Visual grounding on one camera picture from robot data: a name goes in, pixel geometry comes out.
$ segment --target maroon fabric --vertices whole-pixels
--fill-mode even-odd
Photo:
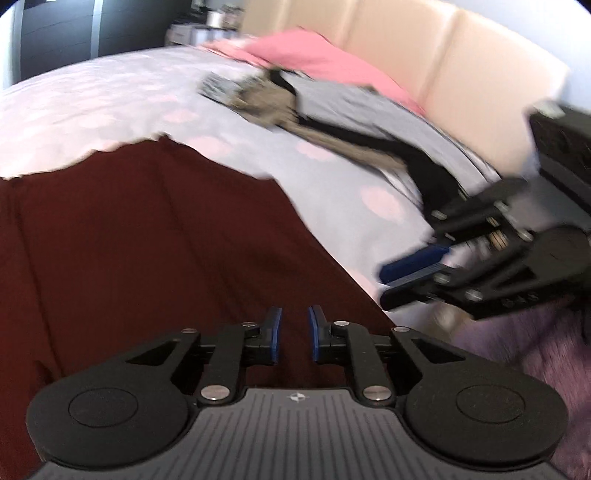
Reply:
[[[307,307],[386,334],[379,307],[320,246],[274,180],[162,137],[0,182],[0,476],[38,465],[32,396],[63,375],[184,327],[284,309],[281,358],[249,383],[336,386],[311,361]]]

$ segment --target bed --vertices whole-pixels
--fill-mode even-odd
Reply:
[[[465,161],[446,167],[469,192],[498,178],[494,169],[521,171],[532,152],[523,111],[557,97],[568,74],[533,43],[436,0],[251,0],[246,7],[245,34],[295,26],[383,70],[424,108],[426,120],[409,114],[409,122],[461,142]],[[276,178],[316,238],[376,298],[380,263],[419,247],[428,224],[380,172],[249,124],[197,94],[209,72],[240,77],[253,71],[195,48],[169,47],[99,58],[19,83],[0,99],[0,175],[64,168],[94,150],[166,132],[216,162]],[[423,310],[390,315],[418,326]]]

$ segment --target bed headboard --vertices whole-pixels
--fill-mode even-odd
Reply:
[[[526,112],[568,67],[511,30],[439,0],[249,0],[245,33],[324,35],[390,75],[426,117],[503,174],[534,148]]]

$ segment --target wall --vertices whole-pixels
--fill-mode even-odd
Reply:
[[[94,4],[95,0],[25,0],[20,80],[90,59]]]
[[[446,0],[510,28],[572,70],[563,100],[591,110],[591,14],[577,0]]]
[[[0,90],[12,85],[12,22],[14,5],[0,17]]]
[[[164,46],[166,31],[191,0],[103,0],[99,56]]]

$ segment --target purple fur rug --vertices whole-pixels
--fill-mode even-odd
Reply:
[[[453,341],[556,389],[569,409],[569,426],[552,463],[573,480],[591,480],[591,346],[583,343],[582,315],[568,308],[566,301],[556,302],[470,322]]]

